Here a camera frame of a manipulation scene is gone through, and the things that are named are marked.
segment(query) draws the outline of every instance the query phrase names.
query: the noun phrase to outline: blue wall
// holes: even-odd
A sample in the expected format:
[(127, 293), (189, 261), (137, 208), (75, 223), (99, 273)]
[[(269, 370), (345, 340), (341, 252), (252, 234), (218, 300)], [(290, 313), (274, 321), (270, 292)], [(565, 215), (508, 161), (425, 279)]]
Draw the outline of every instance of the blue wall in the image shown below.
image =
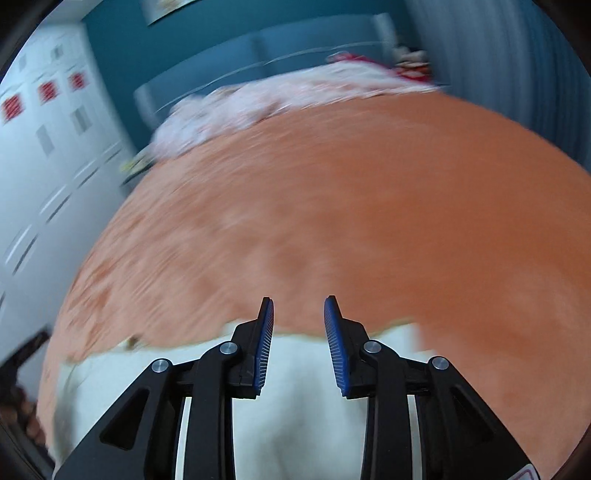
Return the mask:
[(137, 87), (230, 38), (283, 23), (388, 12), (403, 43), (418, 47), (404, 0), (202, 0), (148, 26), (141, 0), (103, 0), (84, 20), (107, 90), (136, 147), (150, 131), (135, 107)]

